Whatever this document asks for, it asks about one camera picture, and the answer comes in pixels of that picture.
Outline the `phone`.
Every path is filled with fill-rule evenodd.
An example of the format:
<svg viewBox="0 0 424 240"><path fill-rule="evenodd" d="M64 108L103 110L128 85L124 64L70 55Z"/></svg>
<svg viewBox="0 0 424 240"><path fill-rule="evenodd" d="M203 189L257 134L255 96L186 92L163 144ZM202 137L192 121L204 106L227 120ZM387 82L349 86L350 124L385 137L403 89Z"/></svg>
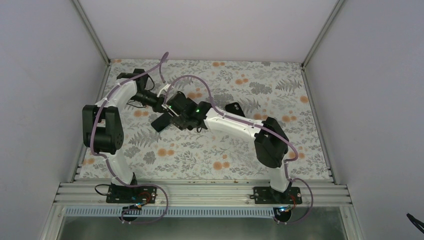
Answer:
<svg viewBox="0 0 424 240"><path fill-rule="evenodd" d="M177 115L171 112L164 112L161 116L155 119L150 125L157 133L161 133L168 127L173 125L173 122Z"/></svg>

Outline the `black phone case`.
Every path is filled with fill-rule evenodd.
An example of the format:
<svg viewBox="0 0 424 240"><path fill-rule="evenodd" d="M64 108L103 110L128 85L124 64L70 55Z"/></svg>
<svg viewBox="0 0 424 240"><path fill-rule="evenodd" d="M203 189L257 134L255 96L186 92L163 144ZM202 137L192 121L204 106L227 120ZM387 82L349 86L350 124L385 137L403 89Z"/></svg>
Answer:
<svg viewBox="0 0 424 240"><path fill-rule="evenodd" d="M241 108L241 105L238 102L229 103L229 104L225 105L224 109L228 113L231 113L231 114L234 114L234 115L237 115L237 116L241 116L243 118L246 117L245 114L244 114L244 111Z"/></svg>

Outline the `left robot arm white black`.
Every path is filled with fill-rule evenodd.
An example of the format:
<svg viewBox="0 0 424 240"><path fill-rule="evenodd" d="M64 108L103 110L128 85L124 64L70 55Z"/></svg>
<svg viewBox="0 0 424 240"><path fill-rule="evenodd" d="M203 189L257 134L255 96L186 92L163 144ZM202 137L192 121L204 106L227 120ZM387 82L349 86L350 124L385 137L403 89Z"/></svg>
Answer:
<svg viewBox="0 0 424 240"><path fill-rule="evenodd" d="M135 186L135 174L122 151L125 135L120 113L130 100L149 106L154 112L166 112L162 106L164 95L147 89L150 78L144 69L122 72L109 93L96 104L85 105L82 109L84 145L94 156L104 158L112 175L111 183L122 186L119 196L128 203L139 197L140 190Z"/></svg>

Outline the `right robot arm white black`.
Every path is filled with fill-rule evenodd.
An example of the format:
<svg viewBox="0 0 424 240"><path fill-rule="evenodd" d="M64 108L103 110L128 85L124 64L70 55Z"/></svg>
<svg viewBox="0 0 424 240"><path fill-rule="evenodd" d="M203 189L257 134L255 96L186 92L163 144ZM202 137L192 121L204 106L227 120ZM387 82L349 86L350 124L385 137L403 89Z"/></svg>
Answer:
<svg viewBox="0 0 424 240"><path fill-rule="evenodd" d="M251 141L256 158L269 168L272 200L282 204L289 199L291 184L283 163L283 158L289 151L289 139L276 119L268 117L261 121L245 118L214 108L206 101L196 103L180 91L167 100L166 107L172 116L170 122L180 130L219 131Z"/></svg>

